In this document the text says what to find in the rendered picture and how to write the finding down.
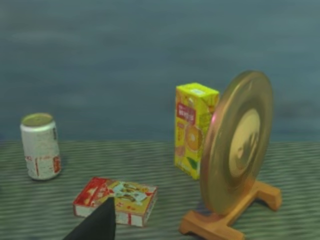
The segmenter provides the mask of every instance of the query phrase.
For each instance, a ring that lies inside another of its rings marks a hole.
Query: gong rim
[[[252,161],[238,177],[230,174],[229,153],[234,133],[246,112],[257,111],[258,137]],[[268,77],[259,71],[236,76],[220,98],[212,116],[200,165],[200,190],[205,206],[219,215],[229,213],[250,191],[263,164],[272,128],[273,92]]]

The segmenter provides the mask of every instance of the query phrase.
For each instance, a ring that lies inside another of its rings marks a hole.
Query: juice box
[[[174,164],[197,180],[205,137],[219,101],[219,92],[199,83],[175,90]]]
[[[109,197],[114,197],[116,223],[144,227],[157,192],[156,186],[93,177],[74,200],[74,215],[87,217]]]

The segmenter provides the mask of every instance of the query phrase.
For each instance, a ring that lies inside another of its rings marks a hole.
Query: table surface
[[[117,226],[116,240],[187,240],[178,232],[188,210],[203,211],[199,183],[173,165],[169,142],[62,142],[63,171],[32,181],[18,142],[0,147],[2,240],[61,240],[82,218],[75,196],[93,176],[157,185],[159,198],[145,228]],[[271,143],[259,180],[281,188],[278,212],[254,203],[234,224],[248,240],[320,239],[320,143]]]

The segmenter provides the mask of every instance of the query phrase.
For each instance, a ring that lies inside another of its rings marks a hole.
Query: blue-gray background
[[[261,70],[273,141],[320,139],[317,0],[0,0],[0,133],[50,112],[60,139],[172,140],[175,86]]]

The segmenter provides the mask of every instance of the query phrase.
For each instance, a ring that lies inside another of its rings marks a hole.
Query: bronze gong
[[[200,189],[205,206],[228,214],[250,191],[269,143],[273,93],[259,71],[235,77],[220,98],[204,142]]]

